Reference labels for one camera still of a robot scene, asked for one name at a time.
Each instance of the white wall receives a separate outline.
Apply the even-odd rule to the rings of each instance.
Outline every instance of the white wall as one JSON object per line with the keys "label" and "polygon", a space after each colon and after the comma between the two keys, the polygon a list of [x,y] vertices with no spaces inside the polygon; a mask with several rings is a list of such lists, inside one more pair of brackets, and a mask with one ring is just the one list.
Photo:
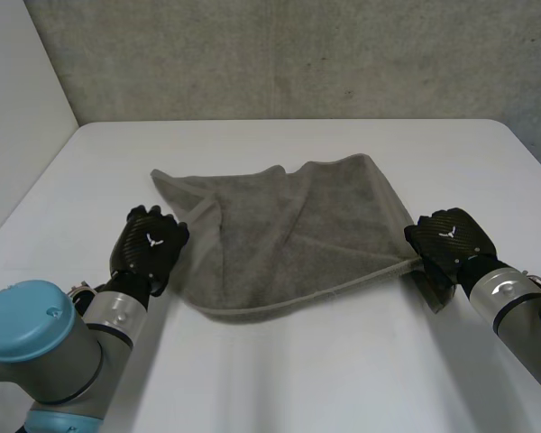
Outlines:
{"label": "white wall", "polygon": [[22,0],[0,0],[0,225],[77,130]]}

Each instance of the metal cylinder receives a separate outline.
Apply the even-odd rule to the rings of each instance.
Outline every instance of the metal cylinder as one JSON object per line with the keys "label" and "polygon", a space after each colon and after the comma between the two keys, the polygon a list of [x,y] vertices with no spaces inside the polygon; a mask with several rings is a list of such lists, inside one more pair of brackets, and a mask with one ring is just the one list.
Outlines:
{"label": "metal cylinder", "polygon": [[541,289],[514,268],[489,272],[473,286],[469,301],[498,333],[502,319],[517,305],[541,298]]}
{"label": "metal cylinder", "polygon": [[135,298],[119,291],[96,295],[84,321],[94,330],[114,331],[132,348],[146,321],[146,308]]}
{"label": "metal cylinder", "polygon": [[0,381],[61,404],[90,386],[102,361],[95,335],[57,286],[25,281],[0,291]]}

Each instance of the table surface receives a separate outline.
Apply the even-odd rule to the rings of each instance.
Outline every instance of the table surface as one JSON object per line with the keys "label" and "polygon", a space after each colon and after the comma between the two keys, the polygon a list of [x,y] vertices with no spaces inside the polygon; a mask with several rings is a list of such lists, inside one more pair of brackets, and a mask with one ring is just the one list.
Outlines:
{"label": "table surface", "polygon": [[[369,154],[413,216],[470,212],[501,260],[541,276],[541,166],[488,120],[102,123],[80,128],[0,229],[0,289],[106,282],[131,207],[166,207],[152,169],[252,173]],[[0,432],[30,400],[0,383]],[[409,278],[254,325],[167,292],[104,432],[541,432],[541,389],[458,290],[434,316]]]}

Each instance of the gray concrete wall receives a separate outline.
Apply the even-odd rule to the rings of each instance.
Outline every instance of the gray concrete wall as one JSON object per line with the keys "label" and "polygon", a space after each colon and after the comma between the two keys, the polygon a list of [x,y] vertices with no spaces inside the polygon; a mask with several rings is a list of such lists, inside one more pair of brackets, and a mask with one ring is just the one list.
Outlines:
{"label": "gray concrete wall", "polygon": [[26,0],[81,124],[490,118],[541,161],[541,0]]}

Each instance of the white logo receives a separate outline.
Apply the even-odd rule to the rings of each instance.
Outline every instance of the white logo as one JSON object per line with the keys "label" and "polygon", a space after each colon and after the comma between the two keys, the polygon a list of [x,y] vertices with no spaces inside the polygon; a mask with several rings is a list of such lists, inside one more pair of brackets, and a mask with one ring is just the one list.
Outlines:
{"label": "white logo", "polygon": [[457,229],[457,227],[453,226],[453,230],[451,230],[451,233],[439,233],[439,236],[442,237],[454,237],[454,231]]}
{"label": "white logo", "polygon": [[151,248],[154,246],[154,245],[160,245],[162,244],[164,241],[153,241],[151,239],[151,234],[150,233],[147,233],[146,234],[146,238],[148,239],[148,242],[151,244]]}

